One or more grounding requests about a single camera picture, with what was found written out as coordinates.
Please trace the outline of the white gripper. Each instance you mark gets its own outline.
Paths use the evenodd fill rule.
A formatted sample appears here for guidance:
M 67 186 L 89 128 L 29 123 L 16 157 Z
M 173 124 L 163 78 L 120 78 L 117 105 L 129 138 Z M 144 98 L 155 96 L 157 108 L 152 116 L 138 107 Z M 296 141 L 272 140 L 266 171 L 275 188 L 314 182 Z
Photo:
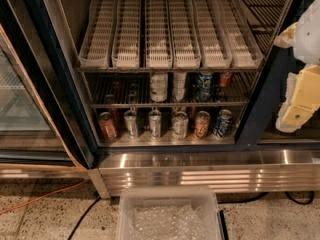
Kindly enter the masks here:
M 286 100 L 275 123 L 285 133 L 300 129 L 320 108 L 320 0 L 314 0 L 297 23 L 291 24 L 273 44 L 280 48 L 293 46 L 294 57 L 307 65 L 287 77 Z

